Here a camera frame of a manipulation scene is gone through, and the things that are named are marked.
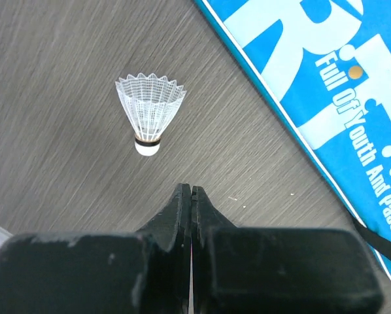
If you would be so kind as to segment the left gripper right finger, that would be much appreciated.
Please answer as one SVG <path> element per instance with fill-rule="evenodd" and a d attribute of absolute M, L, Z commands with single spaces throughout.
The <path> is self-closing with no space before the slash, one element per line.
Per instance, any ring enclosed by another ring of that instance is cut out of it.
<path fill-rule="evenodd" d="M 196 313 L 378 313 L 382 288 L 362 243 L 327 228 L 238 227 L 192 189 Z"/>

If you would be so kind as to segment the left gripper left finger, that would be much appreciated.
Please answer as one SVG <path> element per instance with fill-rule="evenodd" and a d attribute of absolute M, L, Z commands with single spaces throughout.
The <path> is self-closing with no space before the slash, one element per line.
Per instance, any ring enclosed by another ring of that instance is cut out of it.
<path fill-rule="evenodd" d="M 0 313 L 187 313 L 191 188 L 126 233 L 14 235 L 0 247 Z"/>

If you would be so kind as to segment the shuttlecock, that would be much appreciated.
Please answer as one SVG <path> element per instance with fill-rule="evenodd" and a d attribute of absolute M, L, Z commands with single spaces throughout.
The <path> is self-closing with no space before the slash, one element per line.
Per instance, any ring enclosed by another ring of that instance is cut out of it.
<path fill-rule="evenodd" d="M 135 134 L 136 151 L 146 157 L 155 155 L 162 134 L 182 105 L 186 95 L 184 86 L 154 73 L 120 77 L 115 86 Z"/>

